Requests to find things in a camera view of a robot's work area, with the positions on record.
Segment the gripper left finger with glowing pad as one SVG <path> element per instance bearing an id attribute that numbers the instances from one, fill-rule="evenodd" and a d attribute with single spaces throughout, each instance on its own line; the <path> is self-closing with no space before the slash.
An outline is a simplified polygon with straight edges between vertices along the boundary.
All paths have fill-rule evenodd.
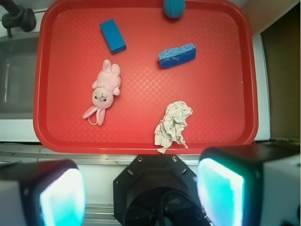
<path id="1" fill-rule="evenodd" d="M 0 166 L 2 226 L 80 226 L 86 202 L 85 179 L 72 160 Z"/>

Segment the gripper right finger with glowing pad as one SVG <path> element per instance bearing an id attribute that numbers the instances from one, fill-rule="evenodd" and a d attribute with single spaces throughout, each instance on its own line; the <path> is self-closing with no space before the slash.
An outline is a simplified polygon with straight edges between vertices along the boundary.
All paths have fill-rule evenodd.
<path id="1" fill-rule="evenodd" d="M 292 144 L 210 147 L 200 156 L 196 186 L 214 226 L 298 226 L 301 150 Z"/>

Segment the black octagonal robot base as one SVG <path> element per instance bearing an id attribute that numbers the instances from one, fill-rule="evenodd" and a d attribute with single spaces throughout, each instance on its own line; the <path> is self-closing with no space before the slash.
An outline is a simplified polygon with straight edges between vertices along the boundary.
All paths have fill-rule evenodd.
<path id="1" fill-rule="evenodd" d="M 139 155 L 113 181 L 123 226 L 208 226 L 196 174 L 176 155 Z"/>

